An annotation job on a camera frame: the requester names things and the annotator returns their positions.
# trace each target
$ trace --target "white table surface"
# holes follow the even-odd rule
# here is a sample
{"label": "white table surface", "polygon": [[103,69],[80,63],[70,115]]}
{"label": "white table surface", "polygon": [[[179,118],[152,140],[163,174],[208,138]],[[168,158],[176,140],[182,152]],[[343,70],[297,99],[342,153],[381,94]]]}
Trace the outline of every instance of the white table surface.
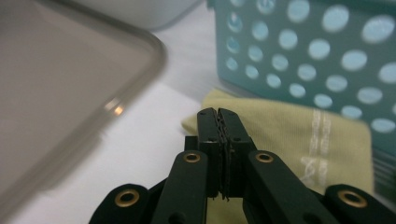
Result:
{"label": "white table surface", "polygon": [[150,188],[165,179],[186,133],[181,121],[200,109],[216,75],[214,11],[205,2],[172,26],[153,32],[167,48],[158,78],[100,134],[100,142],[56,184],[45,187],[7,223],[88,223],[114,188]]}

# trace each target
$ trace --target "plastic basket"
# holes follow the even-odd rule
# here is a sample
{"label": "plastic basket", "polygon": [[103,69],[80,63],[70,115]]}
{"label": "plastic basket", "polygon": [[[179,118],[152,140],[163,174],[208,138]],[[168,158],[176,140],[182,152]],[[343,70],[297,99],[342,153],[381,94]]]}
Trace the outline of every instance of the plastic basket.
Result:
{"label": "plastic basket", "polygon": [[219,76],[264,98],[361,119],[396,155],[396,5],[213,0]]}

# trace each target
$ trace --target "teal plastic basket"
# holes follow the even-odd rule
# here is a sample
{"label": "teal plastic basket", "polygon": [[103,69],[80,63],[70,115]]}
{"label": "teal plastic basket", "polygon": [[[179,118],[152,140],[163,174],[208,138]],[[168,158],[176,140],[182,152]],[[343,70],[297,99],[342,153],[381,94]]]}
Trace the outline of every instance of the teal plastic basket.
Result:
{"label": "teal plastic basket", "polygon": [[261,97],[361,119],[396,155],[396,5],[212,0],[218,73]]}

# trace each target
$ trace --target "towel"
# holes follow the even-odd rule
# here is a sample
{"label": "towel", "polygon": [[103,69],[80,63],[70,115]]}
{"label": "towel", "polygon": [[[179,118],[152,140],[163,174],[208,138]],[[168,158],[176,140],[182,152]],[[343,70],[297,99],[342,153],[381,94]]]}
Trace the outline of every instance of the towel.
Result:
{"label": "towel", "polygon": [[[323,194],[328,186],[347,184],[374,191],[371,134],[367,125],[331,112],[270,101],[237,98],[211,91],[202,108],[226,108],[239,115],[258,149],[274,152],[310,189]],[[182,121],[197,134],[196,115]],[[207,223],[247,223],[242,200],[208,200]]]}

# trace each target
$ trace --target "yellow cloth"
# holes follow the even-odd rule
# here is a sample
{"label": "yellow cloth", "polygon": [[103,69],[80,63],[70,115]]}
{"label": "yellow cloth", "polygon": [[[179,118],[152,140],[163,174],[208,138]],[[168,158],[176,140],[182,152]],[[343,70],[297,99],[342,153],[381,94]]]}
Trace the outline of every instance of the yellow cloth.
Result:
{"label": "yellow cloth", "polygon": [[[213,90],[202,108],[237,113],[258,149],[274,152],[312,190],[348,184],[374,191],[371,135],[360,121],[300,105],[264,99],[235,98]],[[196,116],[183,128],[196,134]],[[241,200],[208,200],[207,223],[246,223]]]}

